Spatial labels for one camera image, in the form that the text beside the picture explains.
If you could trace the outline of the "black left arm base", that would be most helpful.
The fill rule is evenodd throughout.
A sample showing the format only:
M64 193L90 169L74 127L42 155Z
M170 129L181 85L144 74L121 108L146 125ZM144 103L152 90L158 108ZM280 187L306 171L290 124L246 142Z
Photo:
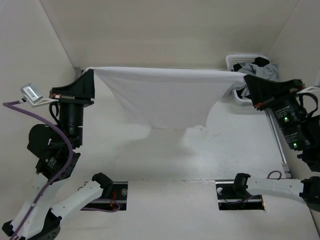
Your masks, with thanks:
M88 203L84 211L115 213L127 210L128 182L114 182L110 190L104 190L102 196Z

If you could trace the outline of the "white tank top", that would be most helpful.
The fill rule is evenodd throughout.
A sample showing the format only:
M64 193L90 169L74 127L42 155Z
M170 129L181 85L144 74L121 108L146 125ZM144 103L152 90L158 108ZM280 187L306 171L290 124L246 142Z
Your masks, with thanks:
M206 127L209 113L241 76L216 69L88 67L133 124L155 129Z

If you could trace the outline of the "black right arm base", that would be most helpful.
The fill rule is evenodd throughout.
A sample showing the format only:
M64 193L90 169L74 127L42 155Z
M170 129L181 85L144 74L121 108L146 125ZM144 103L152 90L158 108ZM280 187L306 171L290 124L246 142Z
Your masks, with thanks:
M215 182L218 209L220 211L265 210L265 204L261 195L251 195L247 191L237 193L233 187L233 180Z

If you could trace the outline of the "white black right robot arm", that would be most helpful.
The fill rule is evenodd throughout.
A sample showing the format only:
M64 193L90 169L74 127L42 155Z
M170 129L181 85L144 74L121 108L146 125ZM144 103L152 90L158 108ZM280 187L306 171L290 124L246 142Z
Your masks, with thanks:
M288 147L298 152L312 172L320 171L320 116L317 111L320 101L315 95L318 87L306 87L300 79L275 82L253 75L245 75L253 107L258 111L269 111ZM274 177L270 171L266 177L253 177L248 173L237 173L232 185L238 203L270 195L305 204L309 209L320 210L320 178L305 179L293 176Z

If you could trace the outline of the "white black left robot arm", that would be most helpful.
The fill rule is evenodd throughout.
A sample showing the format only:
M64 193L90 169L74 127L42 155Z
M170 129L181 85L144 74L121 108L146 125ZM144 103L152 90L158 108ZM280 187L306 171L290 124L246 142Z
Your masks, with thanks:
M2 231L11 240L53 240L62 221L97 199L112 195L113 181L103 173L92 179L65 201L52 201L71 176L83 143L84 109L95 99L94 71L85 71L74 82L54 87L44 97L33 84L21 88L20 100L4 106L35 118L28 135L27 149L38 159L30 196L18 215L3 224Z

